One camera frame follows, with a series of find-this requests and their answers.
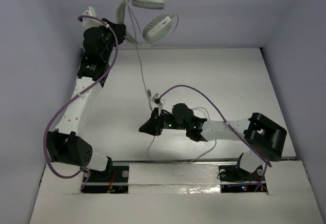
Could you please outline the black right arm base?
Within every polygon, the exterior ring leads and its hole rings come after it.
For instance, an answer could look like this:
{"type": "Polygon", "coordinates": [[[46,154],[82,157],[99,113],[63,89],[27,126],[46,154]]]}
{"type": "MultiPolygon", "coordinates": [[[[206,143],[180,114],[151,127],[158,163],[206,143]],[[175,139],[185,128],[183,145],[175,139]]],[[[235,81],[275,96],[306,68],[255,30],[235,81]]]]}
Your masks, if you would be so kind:
{"type": "Polygon", "coordinates": [[[236,165],[219,165],[217,179],[220,180],[220,191],[221,193],[268,193],[265,172],[263,166],[259,166],[253,173],[248,173],[236,165]]]}

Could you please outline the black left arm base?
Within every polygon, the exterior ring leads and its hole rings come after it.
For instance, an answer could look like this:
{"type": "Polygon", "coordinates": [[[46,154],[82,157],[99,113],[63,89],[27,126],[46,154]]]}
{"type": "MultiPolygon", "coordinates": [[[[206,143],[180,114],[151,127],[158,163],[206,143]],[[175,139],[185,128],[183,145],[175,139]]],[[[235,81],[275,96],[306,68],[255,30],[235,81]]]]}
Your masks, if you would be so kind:
{"type": "Polygon", "coordinates": [[[108,158],[105,171],[90,170],[89,177],[85,172],[80,191],[93,194],[125,194],[128,193],[128,179],[129,164],[113,163],[112,159],[108,158]]]}

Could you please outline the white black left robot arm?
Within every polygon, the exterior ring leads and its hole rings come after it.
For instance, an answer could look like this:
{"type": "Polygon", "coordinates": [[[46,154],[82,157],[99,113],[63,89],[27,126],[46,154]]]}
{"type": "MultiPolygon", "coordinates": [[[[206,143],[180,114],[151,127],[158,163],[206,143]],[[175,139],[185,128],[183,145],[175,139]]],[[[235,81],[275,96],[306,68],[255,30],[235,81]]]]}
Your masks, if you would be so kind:
{"type": "Polygon", "coordinates": [[[126,26],[92,18],[83,33],[83,49],[76,84],[71,99],[64,104],[56,116],[62,118],[44,133],[43,150],[47,164],[51,161],[75,165],[82,171],[89,169],[101,180],[113,176],[112,160],[95,151],[82,136],[86,118],[97,95],[104,87],[107,76],[116,62],[111,55],[118,55],[118,46],[126,36],[126,26]]]}

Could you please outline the white over-ear headphones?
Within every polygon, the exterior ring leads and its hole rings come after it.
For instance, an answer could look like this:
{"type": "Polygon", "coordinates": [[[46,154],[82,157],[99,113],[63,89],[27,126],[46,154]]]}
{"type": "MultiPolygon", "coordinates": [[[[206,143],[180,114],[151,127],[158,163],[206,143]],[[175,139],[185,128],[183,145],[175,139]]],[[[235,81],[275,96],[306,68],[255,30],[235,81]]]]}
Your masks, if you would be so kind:
{"type": "Polygon", "coordinates": [[[125,24],[126,15],[129,15],[144,43],[155,44],[177,25],[174,19],[178,19],[178,15],[166,12],[165,5],[165,0],[122,0],[116,10],[116,23],[125,24]]]}

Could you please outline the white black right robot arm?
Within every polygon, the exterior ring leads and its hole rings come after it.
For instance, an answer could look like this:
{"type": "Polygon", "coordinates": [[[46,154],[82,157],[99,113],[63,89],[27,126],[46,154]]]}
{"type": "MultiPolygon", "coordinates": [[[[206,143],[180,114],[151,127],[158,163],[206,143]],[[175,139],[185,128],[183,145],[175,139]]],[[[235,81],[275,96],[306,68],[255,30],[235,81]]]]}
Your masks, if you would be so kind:
{"type": "Polygon", "coordinates": [[[285,128],[261,113],[243,120],[215,121],[195,116],[184,103],[174,105],[171,112],[155,108],[139,132],[159,136],[165,129],[184,130],[186,137],[195,142],[243,142],[248,150],[241,153],[234,168],[242,180],[248,179],[262,164],[280,161],[287,136],[285,128]]]}

